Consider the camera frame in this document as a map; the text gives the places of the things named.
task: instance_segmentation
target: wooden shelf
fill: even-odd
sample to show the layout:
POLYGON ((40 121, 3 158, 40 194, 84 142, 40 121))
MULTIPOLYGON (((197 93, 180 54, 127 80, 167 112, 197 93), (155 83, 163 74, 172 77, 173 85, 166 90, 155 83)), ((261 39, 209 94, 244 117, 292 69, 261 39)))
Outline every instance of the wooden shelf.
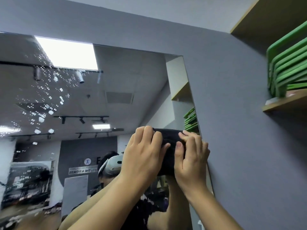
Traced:
POLYGON ((172 101, 178 101, 181 99, 192 99, 192 93, 190 84, 187 82, 179 91, 172 97, 172 101))
POLYGON ((307 0, 257 0, 231 34, 271 45, 307 21, 306 7, 307 0))
POLYGON ((293 90, 289 91, 288 93, 293 93, 293 95, 290 97, 282 98, 272 104, 263 106, 262 111, 270 112, 274 110, 281 110, 281 111, 307 110, 307 89, 293 90))

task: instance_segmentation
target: hand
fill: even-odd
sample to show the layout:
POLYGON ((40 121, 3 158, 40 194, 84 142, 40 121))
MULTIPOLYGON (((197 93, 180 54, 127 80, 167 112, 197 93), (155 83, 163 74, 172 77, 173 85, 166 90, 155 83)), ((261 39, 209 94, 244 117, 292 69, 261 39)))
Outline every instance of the hand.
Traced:
POLYGON ((184 147, 181 142, 176 143, 175 149, 175 178, 183 193, 189 199, 191 192, 207 189, 206 164, 210 150, 208 143, 203 142, 201 136, 183 131, 179 133, 180 139, 186 146, 185 158, 184 147))
POLYGON ((120 176, 144 192, 155 180, 170 144, 161 148, 162 134, 152 127, 139 127, 125 149, 120 176))

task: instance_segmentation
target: white vr headset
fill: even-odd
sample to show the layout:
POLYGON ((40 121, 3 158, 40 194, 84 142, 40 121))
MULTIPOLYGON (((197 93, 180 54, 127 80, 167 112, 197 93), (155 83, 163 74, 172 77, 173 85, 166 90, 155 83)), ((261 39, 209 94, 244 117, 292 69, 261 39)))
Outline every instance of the white vr headset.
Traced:
POLYGON ((102 171, 103 175, 118 175, 122 168, 122 155, 113 156, 107 159, 99 168, 98 174, 102 171))

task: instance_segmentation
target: ceiling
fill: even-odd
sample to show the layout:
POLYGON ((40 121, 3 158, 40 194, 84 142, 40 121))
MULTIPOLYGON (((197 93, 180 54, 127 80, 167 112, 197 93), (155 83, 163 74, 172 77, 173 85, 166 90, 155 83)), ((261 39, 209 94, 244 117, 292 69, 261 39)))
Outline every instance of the ceiling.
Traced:
POLYGON ((112 10, 230 32, 256 0, 70 0, 112 10))
MULTIPOLYGON (((0 61, 50 64, 33 36, 0 34, 0 47, 0 61)), ((0 64, 0 126, 21 128, 11 135, 34 134, 35 129, 44 134, 53 129, 51 140, 69 140, 78 138, 76 132, 100 131, 94 130, 91 123, 99 118, 84 118, 85 124, 78 118, 67 118, 61 124, 61 119, 53 116, 108 115, 112 127, 125 129, 109 136, 135 131, 167 82, 164 55, 105 46, 94 46, 94 50, 103 73, 100 81, 99 73, 86 73, 83 84, 76 79, 75 71, 44 69, 41 80, 35 81, 32 67, 0 64), (108 103, 108 92, 132 93, 132 104, 108 103), (17 103, 46 103, 54 113, 47 113, 40 123, 39 113, 25 111, 17 103)), ((83 134, 81 139, 94 136, 94 133, 83 134)), ((31 141, 42 140, 47 140, 47 136, 31 137, 31 141)))

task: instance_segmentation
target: fingernail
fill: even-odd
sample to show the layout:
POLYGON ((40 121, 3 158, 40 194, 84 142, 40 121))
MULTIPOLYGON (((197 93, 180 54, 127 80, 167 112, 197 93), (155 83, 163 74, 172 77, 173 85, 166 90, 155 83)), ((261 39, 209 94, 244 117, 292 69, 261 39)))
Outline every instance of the fingernail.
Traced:
POLYGON ((180 148, 181 147, 181 143, 178 141, 177 143, 176 143, 176 148, 180 148))

